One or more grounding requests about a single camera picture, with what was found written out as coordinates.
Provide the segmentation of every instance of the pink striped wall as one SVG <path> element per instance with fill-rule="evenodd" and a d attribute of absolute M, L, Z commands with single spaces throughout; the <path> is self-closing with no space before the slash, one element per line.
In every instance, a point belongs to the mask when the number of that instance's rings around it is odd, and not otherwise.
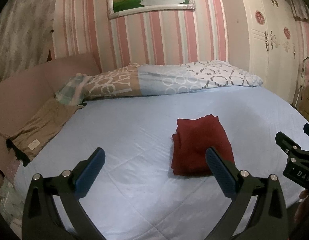
<path fill-rule="evenodd" d="M 302 80 L 301 78 L 301 72 L 302 72 L 302 62 L 303 60 L 309 56 L 309 23 L 297 21 L 297 36 L 298 36 L 298 44 L 299 44 L 299 73 L 298 73 L 298 84 L 296 92 L 299 89 L 300 85 L 303 85 L 303 83 L 300 83 Z M 305 67 L 305 87 L 307 88 L 309 86 L 309 60 L 306 63 Z M 305 94 L 307 93 L 307 89 L 303 89 L 302 96 L 305 97 Z"/>
<path fill-rule="evenodd" d="M 56 0 L 52 55 L 91 51 L 102 71 L 135 62 L 227 60 L 222 1 L 195 2 L 195 11 L 153 11 L 108 20 L 107 0 Z"/>

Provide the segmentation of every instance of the bedspread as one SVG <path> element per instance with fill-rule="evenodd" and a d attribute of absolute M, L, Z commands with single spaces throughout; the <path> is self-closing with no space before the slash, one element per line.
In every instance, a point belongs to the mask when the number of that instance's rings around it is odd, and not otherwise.
<path fill-rule="evenodd" d="M 213 176 L 173 175 L 171 135 L 178 118 L 209 114 L 219 117 L 237 168 L 256 177 L 276 174 L 286 205 L 294 203 L 302 188 L 283 176 L 287 155 L 276 145 L 275 135 L 282 131 L 309 150 L 309 137 L 303 133 L 307 121 L 262 87 L 219 87 L 88 102 L 27 167 L 19 167 L 15 186 L 25 197 L 35 173 L 58 176 L 101 147 L 105 165 L 80 203 L 107 240 L 203 240 L 231 200 Z M 60 199 L 55 201 L 70 229 Z M 238 230 L 248 222 L 253 204 Z"/>

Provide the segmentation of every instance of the door handle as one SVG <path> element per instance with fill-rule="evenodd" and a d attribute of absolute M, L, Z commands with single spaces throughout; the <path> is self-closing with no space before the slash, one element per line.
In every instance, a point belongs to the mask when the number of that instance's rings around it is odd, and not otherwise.
<path fill-rule="evenodd" d="M 267 51 L 268 51 L 268 35 L 267 35 L 267 32 L 264 32 L 264 35 L 265 35 L 265 47 L 266 47 L 266 49 L 267 49 Z"/>
<path fill-rule="evenodd" d="M 274 4 L 277 6 L 277 7 L 279 7 L 279 5 L 278 5 L 278 2 L 276 1 L 276 0 L 270 0 L 271 1 L 271 4 L 274 6 Z"/>
<path fill-rule="evenodd" d="M 270 39 L 271 39 L 271 49 L 273 49 L 273 35 L 272 35 L 272 31 L 270 31 Z"/>

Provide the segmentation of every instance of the folded towel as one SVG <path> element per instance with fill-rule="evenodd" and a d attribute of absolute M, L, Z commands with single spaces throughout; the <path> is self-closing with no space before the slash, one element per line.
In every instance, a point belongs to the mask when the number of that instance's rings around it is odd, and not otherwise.
<path fill-rule="evenodd" d="M 178 119 L 171 168 L 173 174 L 206 176 L 211 171 L 206 163 L 206 150 L 214 146 L 224 160 L 234 163 L 227 134 L 218 117 L 212 114 L 196 120 Z"/>

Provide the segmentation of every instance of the white wedding dress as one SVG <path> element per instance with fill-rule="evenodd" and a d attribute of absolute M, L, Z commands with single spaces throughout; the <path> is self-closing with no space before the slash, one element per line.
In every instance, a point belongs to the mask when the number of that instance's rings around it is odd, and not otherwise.
<path fill-rule="evenodd" d="M 177 4 L 183 3 L 185 0 L 143 0 L 140 4 L 144 6 Z"/>

